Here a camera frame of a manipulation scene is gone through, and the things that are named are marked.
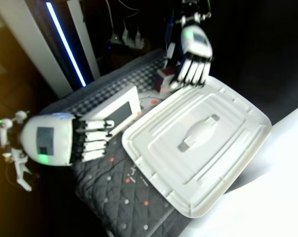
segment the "orange dot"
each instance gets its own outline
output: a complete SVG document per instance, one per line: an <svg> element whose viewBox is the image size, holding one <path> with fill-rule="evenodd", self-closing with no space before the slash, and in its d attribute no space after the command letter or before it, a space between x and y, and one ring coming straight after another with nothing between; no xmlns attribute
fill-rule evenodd
<svg viewBox="0 0 298 237"><path fill-rule="evenodd" d="M158 103L157 100L151 100L151 105L156 105Z"/></svg>

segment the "bed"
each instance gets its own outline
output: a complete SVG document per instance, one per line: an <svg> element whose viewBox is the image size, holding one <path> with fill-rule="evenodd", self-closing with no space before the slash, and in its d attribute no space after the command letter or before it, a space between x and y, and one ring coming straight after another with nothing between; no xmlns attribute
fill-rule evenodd
<svg viewBox="0 0 298 237"><path fill-rule="evenodd" d="M41 114L84 115L130 83L138 93L153 89L164 51L157 49L107 74L45 108ZM115 237L177 237L191 219L174 209L135 167L124 151L122 134L115 136L106 156L72 166L76 194Z"/></svg>

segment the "white cable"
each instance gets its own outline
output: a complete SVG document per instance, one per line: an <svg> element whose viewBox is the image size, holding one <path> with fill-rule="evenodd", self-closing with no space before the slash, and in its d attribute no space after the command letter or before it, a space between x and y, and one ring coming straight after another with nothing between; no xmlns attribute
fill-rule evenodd
<svg viewBox="0 0 298 237"><path fill-rule="evenodd" d="M136 13L134 13L134 14L131 14L131 15L129 15L129 16L126 16L126 18L129 18L129 17L133 17L133 16L135 16L136 14L138 14L140 11L138 11L138 12L136 12Z"/></svg>
<svg viewBox="0 0 298 237"><path fill-rule="evenodd" d="M122 5L124 5L126 8L130 9L130 10L133 10L133 11L139 11L140 9L137 9L137 8L132 8L132 7L129 7L127 6L126 4L124 4L121 0L118 0L118 2L120 2Z"/></svg>
<svg viewBox="0 0 298 237"><path fill-rule="evenodd" d="M110 5L109 5L109 2L108 0L105 0L106 3L107 3L107 6L108 6L108 11L109 11L109 17L110 17L110 22L111 22L111 28L113 30L113 33L114 33L114 24L113 24L113 18L111 17L111 10L110 10Z"/></svg>

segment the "white robotic hand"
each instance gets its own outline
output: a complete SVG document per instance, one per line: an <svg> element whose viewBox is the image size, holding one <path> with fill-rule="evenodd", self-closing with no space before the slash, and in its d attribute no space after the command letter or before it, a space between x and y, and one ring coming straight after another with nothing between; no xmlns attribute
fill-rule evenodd
<svg viewBox="0 0 298 237"><path fill-rule="evenodd" d="M171 82L171 88L203 85L213 59L213 49L205 32L197 25L184 27L181 32L181 44L184 57L178 76Z"/></svg>
<svg viewBox="0 0 298 237"><path fill-rule="evenodd" d="M42 115L26 123L20 140L34 161L68 166L103 157L113 127L112 120L81 120L69 113Z"/></svg>

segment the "white plastic lid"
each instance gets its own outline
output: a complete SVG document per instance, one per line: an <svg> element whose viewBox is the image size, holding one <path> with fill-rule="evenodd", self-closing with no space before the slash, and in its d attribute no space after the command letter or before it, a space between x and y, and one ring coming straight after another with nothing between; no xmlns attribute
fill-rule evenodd
<svg viewBox="0 0 298 237"><path fill-rule="evenodd" d="M219 80L186 87L123 135L123 146L181 214L204 215L263 144L271 122Z"/></svg>

